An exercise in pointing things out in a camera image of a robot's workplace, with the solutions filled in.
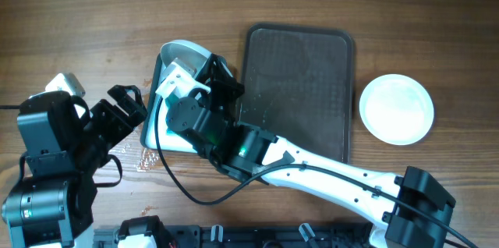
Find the white plate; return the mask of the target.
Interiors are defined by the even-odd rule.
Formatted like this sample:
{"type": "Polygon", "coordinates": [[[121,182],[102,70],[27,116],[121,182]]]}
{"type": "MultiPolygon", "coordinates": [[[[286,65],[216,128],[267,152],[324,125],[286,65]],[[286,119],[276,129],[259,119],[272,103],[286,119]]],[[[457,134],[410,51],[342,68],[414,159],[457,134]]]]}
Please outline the white plate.
{"type": "Polygon", "coordinates": [[[401,74],[379,76],[359,99],[359,116],[377,139],[405,146],[424,138],[434,124],[434,103],[416,80],[401,74]]]}
{"type": "Polygon", "coordinates": [[[165,66],[175,62],[193,78],[197,78],[210,58],[211,52],[192,41],[174,40],[161,47],[160,56],[165,66]]]}

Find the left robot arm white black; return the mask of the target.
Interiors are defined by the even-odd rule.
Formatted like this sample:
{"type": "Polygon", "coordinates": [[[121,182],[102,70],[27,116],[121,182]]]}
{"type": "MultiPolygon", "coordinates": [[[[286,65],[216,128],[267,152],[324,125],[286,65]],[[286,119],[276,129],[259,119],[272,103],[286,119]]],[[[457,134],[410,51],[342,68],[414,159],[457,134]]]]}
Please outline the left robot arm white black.
{"type": "Polygon", "coordinates": [[[147,117],[140,89],[114,85],[92,108],[72,73],[58,74],[44,92],[19,105],[17,126],[26,151],[20,176],[2,204],[14,247],[91,247],[92,204],[100,188],[94,173],[110,161],[111,149],[147,117]]]}

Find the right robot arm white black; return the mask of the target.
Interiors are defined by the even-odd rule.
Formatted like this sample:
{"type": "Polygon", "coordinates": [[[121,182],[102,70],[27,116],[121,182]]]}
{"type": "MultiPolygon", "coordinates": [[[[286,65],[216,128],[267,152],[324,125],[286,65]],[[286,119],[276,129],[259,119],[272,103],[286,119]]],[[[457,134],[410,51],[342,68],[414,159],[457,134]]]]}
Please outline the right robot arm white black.
{"type": "Polygon", "coordinates": [[[259,181],[301,190],[372,224],[375,247],[441,247],[455,199],[428,172],[372,172],[313,154],[282,136],[237,121],[228,105],[243,91],[218,55],[164,64],[156,94],[154,139],[172,132],[241,185],[259,181]]]}

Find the brown plastic serving tray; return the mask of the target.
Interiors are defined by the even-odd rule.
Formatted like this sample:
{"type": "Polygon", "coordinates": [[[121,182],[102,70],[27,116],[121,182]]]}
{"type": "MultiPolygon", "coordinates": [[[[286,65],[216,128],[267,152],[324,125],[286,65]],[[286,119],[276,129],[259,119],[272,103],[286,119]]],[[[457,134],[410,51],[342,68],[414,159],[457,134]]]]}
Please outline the brown plastic serving tray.
{"type": "Polygon", "coordinates": [[[349,162],[354,54],[344,30],[254,24],[246,35],[238,120],[349,162]]]}

